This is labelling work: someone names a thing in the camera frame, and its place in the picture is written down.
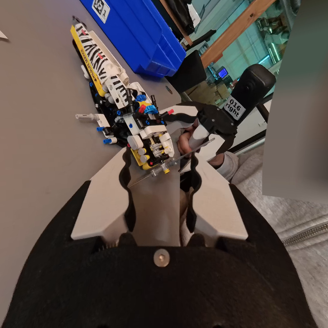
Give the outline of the wooden beam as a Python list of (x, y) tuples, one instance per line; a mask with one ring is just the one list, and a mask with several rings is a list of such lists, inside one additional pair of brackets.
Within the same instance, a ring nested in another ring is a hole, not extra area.
[(201, 55), (203, 67), (217, 62), (223, 52), (229, 47), (248, 27), (254, 23), (275, 2), (274, 0), (253, 1), (232, 24), (219, 36), (217, 40)]

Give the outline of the zebra-striped lego helicopter model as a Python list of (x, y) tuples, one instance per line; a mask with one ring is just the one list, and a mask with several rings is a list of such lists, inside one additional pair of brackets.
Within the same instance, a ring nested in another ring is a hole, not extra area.
[(133, 185), (168, 173), (186, 156), (174, 160), (171, 135), (158, 133), (160, 127), (166, 130), (164, 116), (173, 110), (159, 114), (155, 96), (148, 96), (138, 82), (129, 82), (125, 69), (84, 23), (72, 23), (71, 34), (97, 110), (96, 114), (76, 114), (76, 119), (96, 121), (97, 130), (105, 136), (104, 144), (129, 148), (138, 166), (149, 170)]

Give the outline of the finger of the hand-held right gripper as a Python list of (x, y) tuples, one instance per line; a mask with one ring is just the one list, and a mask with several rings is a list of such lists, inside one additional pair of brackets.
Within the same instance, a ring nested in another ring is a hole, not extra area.
[(174, 105), (159, 111), (159, 114), (164, 114), (173, 110), (172, 114), (164, 116), (163, 121), (166, 123), (166, 130), (160, 127), (158, 133), (172, 134), (178, 129), (188, 130), (196, 121), (198, 110), (195, 106)]
[(209, 135), (209, 140), (193, 149), (203, 160), (210, 161), (224, 144), (225, 140), (219, 135)]

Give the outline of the person's right forearm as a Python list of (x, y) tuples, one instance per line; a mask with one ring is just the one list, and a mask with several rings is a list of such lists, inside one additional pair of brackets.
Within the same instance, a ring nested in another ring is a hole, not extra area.
[(262, 168), (264, 145), (247, 153), (236, 155), (225, 152), (223, 163), (214, 166), (228, 182), (232, 183), (246, 196), (262, 194)]

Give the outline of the person's grey hoodie torso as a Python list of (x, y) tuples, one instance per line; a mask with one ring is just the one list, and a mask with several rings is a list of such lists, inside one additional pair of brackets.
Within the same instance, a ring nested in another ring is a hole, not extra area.
[(267, 220), (288, 251), (318, 327), (328, 326), (328, 245), (326, 204), (262, 194), (262, 166), (217, 171), (238, 187)]

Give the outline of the silver ventilation duct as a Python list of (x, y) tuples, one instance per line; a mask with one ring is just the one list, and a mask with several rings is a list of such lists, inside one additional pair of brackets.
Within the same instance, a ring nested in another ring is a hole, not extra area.
[(285, 53), (290, 30), (287, 26), (285, 16), (261, 17), (256, 20), (256, 25), (268, 49), (273, 64), (278, 63)]

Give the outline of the black chair backrest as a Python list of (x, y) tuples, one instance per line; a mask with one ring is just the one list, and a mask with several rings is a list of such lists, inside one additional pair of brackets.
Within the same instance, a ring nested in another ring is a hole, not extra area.
[(185, 92), (205, 81), (207, 75), (199, 51), (193, 51), (183, 60), (173, 76), (166, 76), (165, 78), (178, 93)]

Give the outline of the blue plastic storage bin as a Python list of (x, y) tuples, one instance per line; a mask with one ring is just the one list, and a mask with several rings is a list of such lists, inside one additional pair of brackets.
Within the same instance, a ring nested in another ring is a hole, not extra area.
[(186, 51), (150, 0), (81, 0), (136, 74), (172, 77)]

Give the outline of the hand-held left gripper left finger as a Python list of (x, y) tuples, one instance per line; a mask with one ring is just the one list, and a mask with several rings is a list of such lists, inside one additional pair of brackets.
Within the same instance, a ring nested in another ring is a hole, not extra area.
[(101, 237), (107, 246), (114, 246), (122, 234), (133, 231), (130, 165), (130, 149), (123, 148), (90, 179), (71, 233), (73, 240)]

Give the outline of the person's right hand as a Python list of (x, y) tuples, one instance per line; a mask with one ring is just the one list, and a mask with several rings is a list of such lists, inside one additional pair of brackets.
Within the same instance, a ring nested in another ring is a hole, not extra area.
[[(184, 133), (181, 134), (181, 136), (178, 138), (177, 147), (180, 152), (180, 154), (186, 154), (192, 151), (192, 148), (189, 146), (189, 139), (191, 138), (193, 132), (198, 127), (198, 120), (195, 120), (193, 125), (190, 127), (187, 127), (184, 131)], [(220, 167), (225, 159), (224, 154), (218, 154), (213, 159), (208, 161), (208, 163), (213, 167)]]

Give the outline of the brown cardboard box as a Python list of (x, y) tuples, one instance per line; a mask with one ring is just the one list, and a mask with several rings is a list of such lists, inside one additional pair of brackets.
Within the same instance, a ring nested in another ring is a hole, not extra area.
[(207, 84), (206, 81), (199, 83), (197, 86), (192, 87), (185, 91), (192, 101), (199, 103), (222, 106), (232, 90), (228, 88), (223, 82), (216, 84)]

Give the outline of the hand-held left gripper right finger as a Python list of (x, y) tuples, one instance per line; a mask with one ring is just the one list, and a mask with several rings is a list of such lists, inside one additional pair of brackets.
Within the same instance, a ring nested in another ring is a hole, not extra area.
[(246, 240), (248, 233), (229, 182), (199, 153), (191, 156), (193, 191), (189, 197), (186, 225), (190, 233), (215, 246), (220, 237)]

